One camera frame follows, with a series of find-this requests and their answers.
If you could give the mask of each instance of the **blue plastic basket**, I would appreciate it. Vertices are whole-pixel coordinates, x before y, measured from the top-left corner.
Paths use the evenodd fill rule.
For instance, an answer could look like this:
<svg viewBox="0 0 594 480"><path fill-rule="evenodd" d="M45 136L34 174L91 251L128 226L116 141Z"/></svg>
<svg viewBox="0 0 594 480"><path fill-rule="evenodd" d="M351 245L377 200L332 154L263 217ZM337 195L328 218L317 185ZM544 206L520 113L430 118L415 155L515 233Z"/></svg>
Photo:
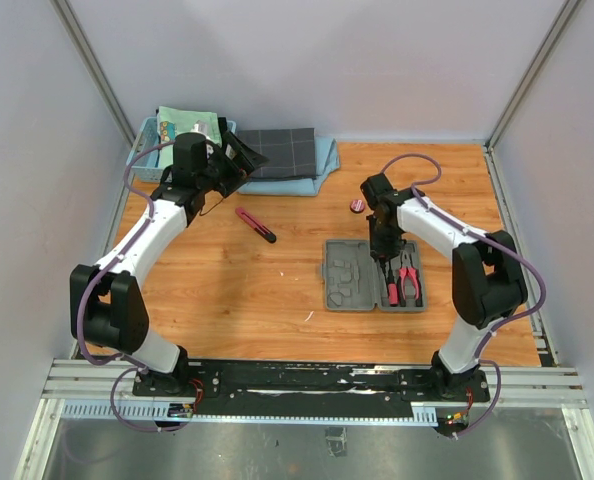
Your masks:
<svg viewBox="0 0 594 480"><path fill-rule="evenodd" d="M227 121L228 130L235 133L237 129L237 124L230 120ZM128 155L128 160L126 160L126 165L128 165L133 156L137 155L139 152L146 150L147 148L154 147L159 143L159 133L157 132L157 117L148 117L144 120L144 123L141 124L141 128L139 129L139 134L137 135L137 140L133 144L133 148ZM159 158L159 151L155 150L154 152L149 153L143 158L137 160L137 163L133 165L133 172L142 182L148 183L159 183L161 179L161 174L164 171L163 168L159 168L157 166L157 159Z"/></svg>

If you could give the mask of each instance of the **open tool case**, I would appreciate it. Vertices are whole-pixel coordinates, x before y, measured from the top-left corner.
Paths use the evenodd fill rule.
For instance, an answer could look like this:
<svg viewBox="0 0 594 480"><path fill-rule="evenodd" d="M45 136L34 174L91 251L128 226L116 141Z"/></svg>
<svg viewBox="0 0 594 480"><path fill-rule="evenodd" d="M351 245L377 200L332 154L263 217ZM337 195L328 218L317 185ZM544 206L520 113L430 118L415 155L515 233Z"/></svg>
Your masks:
<svg viewBox="0 0 594 480"><path fill-rule="evenodd" d="M404 249L417 269L419 301L410 280L405 282L406 306L391 307L386 281L379 264L370 256L367 240L326 240L324 245L324 303L333 311L370 311L375 305L384 312L423 312L427 307L424 273L417 243L407 241ZM395 281L401 268L401 256L391 260Z"/></svg>

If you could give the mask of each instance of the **light blue towel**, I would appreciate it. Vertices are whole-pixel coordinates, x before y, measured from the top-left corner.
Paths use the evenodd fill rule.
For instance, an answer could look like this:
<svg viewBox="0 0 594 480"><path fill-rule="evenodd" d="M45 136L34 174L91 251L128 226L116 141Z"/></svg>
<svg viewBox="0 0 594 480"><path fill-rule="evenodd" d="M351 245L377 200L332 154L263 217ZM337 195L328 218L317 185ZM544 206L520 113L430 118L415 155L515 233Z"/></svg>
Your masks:
<svg viewBox="0 0 594 480"><path fill-rule="evenodd" d="M299 180L254 181L243 185L239 193L244 195L288 195L314 197L319 193L324 180L339 168L337 141L332 137L315 137L317 177Z"/></svg>

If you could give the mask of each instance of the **white wall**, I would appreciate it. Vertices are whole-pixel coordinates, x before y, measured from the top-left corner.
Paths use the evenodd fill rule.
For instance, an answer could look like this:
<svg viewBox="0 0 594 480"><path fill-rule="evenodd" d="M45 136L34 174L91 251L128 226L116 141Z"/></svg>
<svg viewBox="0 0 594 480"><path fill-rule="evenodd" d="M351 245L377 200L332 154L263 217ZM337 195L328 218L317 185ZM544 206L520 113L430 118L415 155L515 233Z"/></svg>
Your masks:
<svg viewBox="0 0 594 480"><path fill-rule="evenodd" d="M564 362L594 417L594 1L586 2L496 150Z"/></svg>
<svg viewBox="0 0 594 480"><path fill-rule="evenodd" d="M99 252L126 154L50 3L1 0L0 479L72 345L68 276Z"/></svg>
<svg viewBox="0 0 594 480"><path fill-rule="evenodd" d="M562 0L70 0L134 129L161 105L346 139L484 139Z"/></svg>

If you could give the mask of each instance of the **wooden tabletop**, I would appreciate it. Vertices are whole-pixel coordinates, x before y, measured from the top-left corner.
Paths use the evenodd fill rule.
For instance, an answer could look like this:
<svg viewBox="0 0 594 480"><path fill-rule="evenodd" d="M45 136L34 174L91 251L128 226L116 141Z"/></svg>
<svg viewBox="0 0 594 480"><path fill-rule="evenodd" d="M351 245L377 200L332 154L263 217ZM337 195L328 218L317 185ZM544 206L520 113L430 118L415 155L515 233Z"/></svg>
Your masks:
<svg viewBox="0 0 594 480"><path fill-rule="evenodd" d="M428 363L456 315L448 260L420 241L428 294L424 313L331 312L324 308L320 275L323 244L368 238L365 214L353 214L350 201L362 198L359 185L367 176L394 156L413 151L433 156L443 167L442 179L424 188L437 205L469 224L501 228L481 148L342 143L339 151L342 167L317 197L234 194L197 217L146 280L143 296L151 328L192 357ZM427 162L406 159L391 167L388 177L404 188L434 173ZM148 192L155 187L138 180L135 186ZM218 200L210 194L206 208ZM277 243L267 243L241 221L235 215L239 206L267 225ZM142 199L129 197L118 238L144 208ZM503 365L539 365L528 321L501 329L485 356Z"/></svg>

